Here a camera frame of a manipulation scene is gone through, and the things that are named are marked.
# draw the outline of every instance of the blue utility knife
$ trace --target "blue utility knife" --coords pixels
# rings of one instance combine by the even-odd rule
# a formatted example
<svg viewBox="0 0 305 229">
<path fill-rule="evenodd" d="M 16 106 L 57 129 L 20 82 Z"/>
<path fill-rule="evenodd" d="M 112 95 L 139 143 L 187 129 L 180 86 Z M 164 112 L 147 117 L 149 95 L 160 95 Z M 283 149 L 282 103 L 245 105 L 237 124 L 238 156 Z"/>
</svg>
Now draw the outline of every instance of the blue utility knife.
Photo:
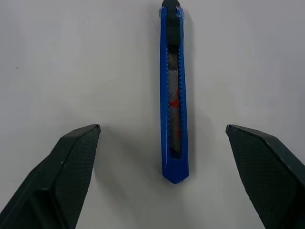
<svg viewBox="0 0 305 229">
<path fill-rule="evenodd" d="M 162 173 L 177 184 L 189 176 L 183 10 L 177 0 L 164 0 L 159 14 Z"/>
</svg>

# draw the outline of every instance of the white table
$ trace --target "white table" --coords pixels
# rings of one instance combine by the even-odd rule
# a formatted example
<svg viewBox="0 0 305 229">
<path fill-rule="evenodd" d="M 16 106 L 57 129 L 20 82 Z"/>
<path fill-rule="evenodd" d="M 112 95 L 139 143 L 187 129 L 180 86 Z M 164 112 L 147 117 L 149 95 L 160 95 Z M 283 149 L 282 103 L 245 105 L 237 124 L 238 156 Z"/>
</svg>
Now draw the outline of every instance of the white table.
<svg viewBox="0 0 305 229">
<path fill-rule="evenodd" d="M 78 229 L 258 229 L 227 124 L 305 162 L 305 1 L 185 0 L 190 177 L 160 167 L 160 0 L 0 1 L 0 209 L 65 133 L 100 123 Z"/>
</svg>

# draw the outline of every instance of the white surface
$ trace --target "white surface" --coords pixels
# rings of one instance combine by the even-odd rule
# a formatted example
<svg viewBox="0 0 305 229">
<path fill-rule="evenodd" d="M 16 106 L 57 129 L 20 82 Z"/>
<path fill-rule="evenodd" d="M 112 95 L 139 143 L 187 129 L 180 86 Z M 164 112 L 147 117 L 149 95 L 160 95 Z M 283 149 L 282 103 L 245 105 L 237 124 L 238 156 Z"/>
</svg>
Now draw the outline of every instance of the white surface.
<svg viewBox="0 0 305 229">
<path fill-rule="evenodd" d="M 63 134 L 100 123 L 78 229 L 263 228 L 225 134 L 303 162 L 305 2 L 181 1 L 190 177 L 160 173 L 160 0 L 0 1 L 0 209 Z"/>
</svg>

